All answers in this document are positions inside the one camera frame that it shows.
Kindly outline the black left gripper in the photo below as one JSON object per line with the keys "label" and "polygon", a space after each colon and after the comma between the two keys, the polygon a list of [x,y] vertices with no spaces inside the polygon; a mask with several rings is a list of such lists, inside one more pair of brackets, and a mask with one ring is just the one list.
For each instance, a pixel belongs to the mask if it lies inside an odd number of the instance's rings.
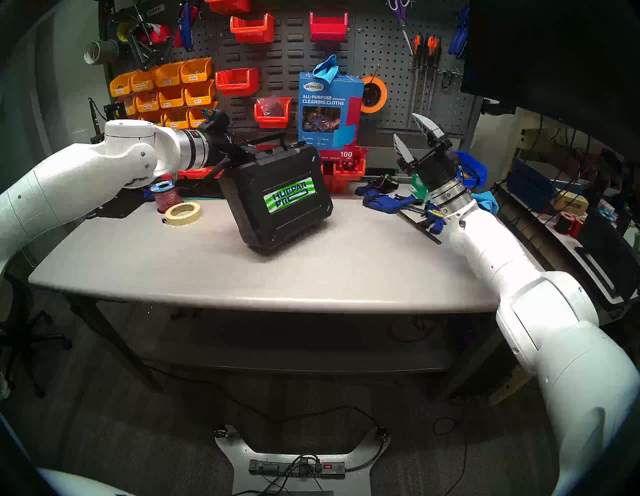
{"label": "black left gripper", "polygon": [[226,128],[207,129],[207,167],[224,170],[252,162],[261,151],[259,145],[277,141],[285,145],[285,130],[264,132],[249,140],[236,140]]}

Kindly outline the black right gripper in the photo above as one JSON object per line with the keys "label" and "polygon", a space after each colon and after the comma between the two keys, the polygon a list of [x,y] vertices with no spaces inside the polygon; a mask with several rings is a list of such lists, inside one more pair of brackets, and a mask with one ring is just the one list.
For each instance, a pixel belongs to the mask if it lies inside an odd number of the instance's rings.
{"label": "black right gripper", "polygon": [[431,119],[413,113],[413,121],[427,139],[427,146],[433,147],[420,158],[415,158],[402,139],[393,134],[393,147],[397,154],[397,165],[405,173],[417,175],[427,190],[434,191],[457,177],[458,159],[449,150],[452,143],[446,134]]}

